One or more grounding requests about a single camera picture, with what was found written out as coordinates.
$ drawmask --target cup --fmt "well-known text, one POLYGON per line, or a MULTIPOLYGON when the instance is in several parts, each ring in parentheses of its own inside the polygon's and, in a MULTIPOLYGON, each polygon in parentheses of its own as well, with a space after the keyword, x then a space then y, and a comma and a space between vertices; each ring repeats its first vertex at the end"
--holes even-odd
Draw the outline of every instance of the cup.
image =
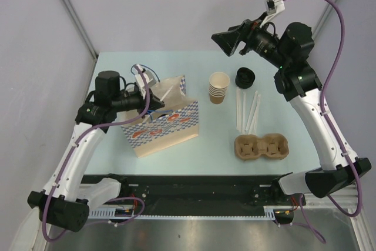
POLYGON ((221 104, 230 85, 230 77, 222 72, 213 73, 209 77, 209 98, 214 104, 221 104))

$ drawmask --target light blue tabletop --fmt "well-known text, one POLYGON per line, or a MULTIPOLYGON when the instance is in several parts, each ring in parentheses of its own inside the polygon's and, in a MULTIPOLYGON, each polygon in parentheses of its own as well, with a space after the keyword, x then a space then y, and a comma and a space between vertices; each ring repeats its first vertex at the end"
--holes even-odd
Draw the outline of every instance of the light blue tabletop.
POLYGON ((90 90, 101 71, 118 71, 127 82, 133 64, 153 68, 162 78, 186 75, 187 96, 199 101, 199 136, 160 152, 137 158, 120 127, 108 130, 96 149, 86 174, 127 175, 279 175, 319 167, 317 152, 300 117, 283 95, 277 93, 273 76, 276 68, 255 53, 228 58, 221 51, 210 52, 102 52, 90 90), (281 133, 288 140, 290 154, 284 160, 242 161, 234 154, 236 130, 236 85, 238 68, 254 71, 256 80, 247 89, 247 115, 254 92, 261 94, 257 135, 281 133), (231 78, 222 104, 209 100, 209 76, 225 72, 231 78))

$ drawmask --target shiny floor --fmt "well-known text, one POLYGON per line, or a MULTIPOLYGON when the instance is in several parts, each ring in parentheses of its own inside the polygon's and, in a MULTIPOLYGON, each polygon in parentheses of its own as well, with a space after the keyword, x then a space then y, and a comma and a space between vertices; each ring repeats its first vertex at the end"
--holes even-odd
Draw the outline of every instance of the shiny floor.
MULTIPOLYGON (((136 220, 113 227, 91 225, 48 244, 47 251, 238 251, 359 250, 349 218, 331 209, 308 210, 308 217, 326 238, 321 244, 299 226, 278 228, 273 222, 245 220, 136 220)), ((304 222, 300 212, 295 222, 304 222)))

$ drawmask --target cardboard cup holder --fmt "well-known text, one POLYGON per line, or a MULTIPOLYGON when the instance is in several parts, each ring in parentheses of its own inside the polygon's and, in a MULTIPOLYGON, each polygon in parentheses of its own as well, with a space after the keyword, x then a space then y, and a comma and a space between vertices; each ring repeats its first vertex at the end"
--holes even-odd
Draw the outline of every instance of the cardboard cup holder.
POLYGON ((270 133, 262 138, 256 135, 240 135, 234 143, 235 155, 242 160, 256 160, 261 155, 282 160, 288 155, 287 139, 279 133, 270 133))

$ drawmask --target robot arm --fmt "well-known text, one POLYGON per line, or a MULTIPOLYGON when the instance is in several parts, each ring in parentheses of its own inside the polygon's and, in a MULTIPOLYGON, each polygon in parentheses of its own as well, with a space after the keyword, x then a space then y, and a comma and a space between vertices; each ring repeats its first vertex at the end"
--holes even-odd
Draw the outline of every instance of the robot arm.
MULTIPOLYGON (((149 86, 149 109, 164 107, 165 104, 150 90, 150 86, 155 84, 155 78, 149 71, 138 67, 142 70, 145 82, 149 86)), ((39 208, 40 220, 48 206, 47 223, 77 232, 84 226, 90 210, 116 198, 121 190, 126 189, 124 187, 126 183, 109 175, 108 178, 104 178, 79 194, 79 186, 85 170, 96 147, 106 135, 108 127, 91 130, 79 142, 78 138, 93 126, 112 123, 118 112, 131 110, 143 112, 146 107, 144 80, 139 74, 135 77, 136 83, 133 83, 135 87, 132 91, 127 91, 125 79, 123 79, 125 87, 120 90, 119 73, 105 71, 98 74, 95 79, 95 90, 89 94, 78 110, 73 135, 58 167, 43 190, 33 191, 28 197, 30 207, 39 208), (51 201, 46 205, 48 197, 51 197, 51 201)))
MULTIPOLYGON (((227 56, 232 56, 240 42, 245 47, 239 52, 245 55, 254 51, 278 68, 274 76, 277 91, 290 102, 304 122, 320 159, 320 168, 308 172, 292 173, 278 180, 280 190, 285 195, 311 192, 318 198, 346 187, 354 182, 354 175, 346 158, 341 153, 334 134, 324 115, 332 121, 326 105, 326 112, 320 108, 322 84, 307 58, 314 47, 311 28, 305 24, 294 22, 287 26, 279 38, 267 28, 274 24, 269 22, 284 10, 283 0, 265 0, 267 12, 258 19, 246 19, 241 25, 229 28, 211 36, 227 56)), ((356 152, 344 139, 336 122, 333 122, 342 142, 345 144, 348 157, 361 177, 371 169, 367 158, 359 158, 356 152)))

